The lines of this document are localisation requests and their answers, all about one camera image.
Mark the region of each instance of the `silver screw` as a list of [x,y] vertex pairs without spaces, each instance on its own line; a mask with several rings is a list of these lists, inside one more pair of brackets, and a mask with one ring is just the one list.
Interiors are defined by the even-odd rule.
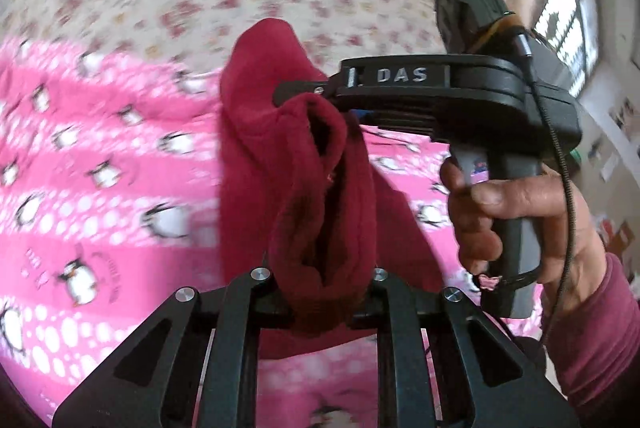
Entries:
[[253,271],[251,271],[251,278],[261,282],[263,280],[267,280],[267,278],[271,276],[271,271],[269,271],[266,267],[257,267]]
[[389,273],[386,272],[382,267],[376,267],[373,270],[373,280],[376,282],[383,282],[389,276]]
[[456,287],[444,287],[442,290],[442,294],[444,297],[450,302],[460,302],[462,301],[462,291]]
[[175,292],[175,299],[178,302],[190,302],[194,296],[196,296],[196,291],[191,287],[183,287]]

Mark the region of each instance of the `maroon garment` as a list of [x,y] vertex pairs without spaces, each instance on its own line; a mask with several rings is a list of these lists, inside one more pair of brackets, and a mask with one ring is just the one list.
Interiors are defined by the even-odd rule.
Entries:
[[267,263],[294,311],[294,330],[305,333],[263,332],[264,358],[366,335],[343,322],[376,265],[425,290],[443,285],[404,195],[370,166],[354,116],[313,93],[273,106],[281,82],[325,79],[291,27],[269,19],[240,37],[220,80],[225,277]]
[[617,257],[598,290],[561,318],[547,344],[584,427],[640,426],[640,307]]

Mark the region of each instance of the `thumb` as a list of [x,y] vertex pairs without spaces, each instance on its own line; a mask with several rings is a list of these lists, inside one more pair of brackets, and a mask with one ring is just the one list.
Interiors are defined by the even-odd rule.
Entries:
[[566,211],[562,180],[555,175],[479,183],[471,198],[492,218],[556,217]]

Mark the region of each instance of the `pink sleeve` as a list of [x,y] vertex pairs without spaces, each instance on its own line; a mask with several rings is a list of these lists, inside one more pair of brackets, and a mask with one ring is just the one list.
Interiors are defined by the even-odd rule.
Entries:
[[602,284],[556,323],[547,349],[580,416],[613,404],[626,410],[640,400],[640,309],[617,257],[607,254]]

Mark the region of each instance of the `red fleece fabric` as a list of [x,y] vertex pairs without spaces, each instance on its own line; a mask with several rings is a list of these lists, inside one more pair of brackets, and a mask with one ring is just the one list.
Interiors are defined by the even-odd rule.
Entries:
[[344,321],[378,265],[409,284],[442,274],[404,195],[369,164],[353,115],[322,96],[279,108],[278,84],[326,80],[291,27],[267,19],[236,43],[220,81],[220,256],[228,281],[267,265],[296,321],[263,331],[260,356],[286,358],[362,337]]

